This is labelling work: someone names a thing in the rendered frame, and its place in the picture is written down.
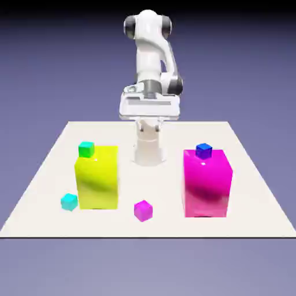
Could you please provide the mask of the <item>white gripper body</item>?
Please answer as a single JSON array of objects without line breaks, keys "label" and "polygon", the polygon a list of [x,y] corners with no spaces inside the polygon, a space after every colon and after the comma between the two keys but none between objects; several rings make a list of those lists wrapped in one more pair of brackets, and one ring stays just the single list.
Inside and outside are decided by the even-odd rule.
[{"label": "white gripper body", "polygon": [[180,98],[177,95],[161,95],[156,98],[145,98],[143,93],[122,93],[119,115],[124,120],[139,118],[158,118],[177,120],[180,116]]}]

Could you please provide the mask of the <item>small blue cube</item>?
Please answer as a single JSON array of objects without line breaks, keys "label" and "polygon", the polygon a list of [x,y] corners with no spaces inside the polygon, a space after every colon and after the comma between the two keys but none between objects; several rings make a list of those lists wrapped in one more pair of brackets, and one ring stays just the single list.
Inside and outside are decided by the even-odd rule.
[{"label": "small blue cube", "polygon": [[198,145],[196,145],[195,148],[195,155],[202,159],[208,159],[212,157],[212,146],[207,144],[207,143],[200,143]]}]

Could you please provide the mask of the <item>small green cube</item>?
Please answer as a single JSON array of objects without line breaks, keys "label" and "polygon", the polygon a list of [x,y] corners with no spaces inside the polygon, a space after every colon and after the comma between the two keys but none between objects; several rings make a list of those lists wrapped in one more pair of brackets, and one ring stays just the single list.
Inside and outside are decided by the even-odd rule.
[{"label": "small green cube", "polygon": [[83,141],[78,146],[79,157],[91,158],[95,151],[94,142]]}]

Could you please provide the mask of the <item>small magenta cube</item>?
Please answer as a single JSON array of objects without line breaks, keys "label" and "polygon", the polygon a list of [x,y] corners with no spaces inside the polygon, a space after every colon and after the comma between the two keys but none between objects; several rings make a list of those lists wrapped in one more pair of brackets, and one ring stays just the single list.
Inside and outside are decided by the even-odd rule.
[{"label": "small magenta cube", "polygon": [[141,222],[153,217],[153,207],[146,200],[134,204],[134,216]]}]

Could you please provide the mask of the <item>small cyan cube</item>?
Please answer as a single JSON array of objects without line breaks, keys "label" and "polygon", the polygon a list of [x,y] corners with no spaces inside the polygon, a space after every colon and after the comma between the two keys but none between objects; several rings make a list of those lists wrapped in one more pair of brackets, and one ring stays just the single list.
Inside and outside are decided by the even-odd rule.
[{"label": "small cyan cube", "polygon": [[73,194],[65,194],[61,198],[61,207],[64,210],[73,211],[78,206],[78,198]]}]

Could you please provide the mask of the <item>large yellow box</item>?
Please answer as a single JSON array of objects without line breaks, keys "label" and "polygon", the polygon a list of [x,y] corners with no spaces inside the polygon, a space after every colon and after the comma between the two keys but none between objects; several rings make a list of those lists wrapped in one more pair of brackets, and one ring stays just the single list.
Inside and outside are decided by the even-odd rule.
[{"label": "large yellow box", "polygon": [[91,158],[78,157],[75,162],[79,206],[81,209],[117,209],[118,147],[94,146]]}]

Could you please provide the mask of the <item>large magenta box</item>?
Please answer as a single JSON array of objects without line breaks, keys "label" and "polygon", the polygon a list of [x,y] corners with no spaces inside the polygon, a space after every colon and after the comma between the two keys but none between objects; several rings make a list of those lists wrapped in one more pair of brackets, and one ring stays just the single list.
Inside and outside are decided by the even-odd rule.
[{"label": "large magenta box", "polygon": [[183,151],[182,201],[186,217],[226,217],[233,170],[223,150],[201,159]]}]

